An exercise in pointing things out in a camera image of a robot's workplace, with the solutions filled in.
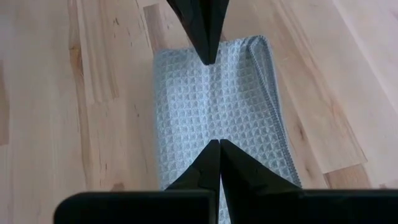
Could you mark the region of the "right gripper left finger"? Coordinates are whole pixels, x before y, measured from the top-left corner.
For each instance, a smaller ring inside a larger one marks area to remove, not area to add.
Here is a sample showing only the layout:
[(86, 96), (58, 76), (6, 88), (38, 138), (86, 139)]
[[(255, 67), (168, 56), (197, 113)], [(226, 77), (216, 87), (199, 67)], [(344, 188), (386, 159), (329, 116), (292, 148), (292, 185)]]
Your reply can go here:
[(220, 157), (211, 140), (165, 190), (72, 195), (55, 209), (54, 224), (217, 224)]

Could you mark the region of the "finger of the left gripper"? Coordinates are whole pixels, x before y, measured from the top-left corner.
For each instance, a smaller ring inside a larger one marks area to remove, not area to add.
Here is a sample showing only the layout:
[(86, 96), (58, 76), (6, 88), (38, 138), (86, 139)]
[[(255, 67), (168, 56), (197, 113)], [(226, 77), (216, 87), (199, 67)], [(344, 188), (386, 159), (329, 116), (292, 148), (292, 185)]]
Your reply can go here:
[(213, 0), (166, 0), (204, 65), (215, 62), (211, 22)]
[(207, 40), (206, 63), (215, 63), (229, 0), (201, 0)]

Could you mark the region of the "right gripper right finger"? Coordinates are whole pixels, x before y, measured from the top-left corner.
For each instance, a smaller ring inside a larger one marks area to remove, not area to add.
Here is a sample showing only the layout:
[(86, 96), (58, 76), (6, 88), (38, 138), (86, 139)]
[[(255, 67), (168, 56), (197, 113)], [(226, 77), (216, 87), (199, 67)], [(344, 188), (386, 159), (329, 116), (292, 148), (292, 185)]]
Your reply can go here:
[(232, 224), (398, 224), (398, 190), (305, 190), (229, 140), (220, 145)]

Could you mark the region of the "grey waffle microfiber towel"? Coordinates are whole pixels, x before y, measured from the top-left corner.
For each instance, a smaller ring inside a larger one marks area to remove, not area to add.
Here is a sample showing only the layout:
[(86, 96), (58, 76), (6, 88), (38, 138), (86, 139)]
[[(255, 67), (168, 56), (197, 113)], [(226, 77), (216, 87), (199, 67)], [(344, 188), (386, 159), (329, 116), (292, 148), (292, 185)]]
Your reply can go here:
[[(211, 140), (229, 140), (301, 187), (285, 133), (267, 39), (223, 42), (213, 65), (192, 48), (155, 56), (155, 123), (160, 186), (165, 190)], [(220, 171), (218, 223), (231, 223)]]

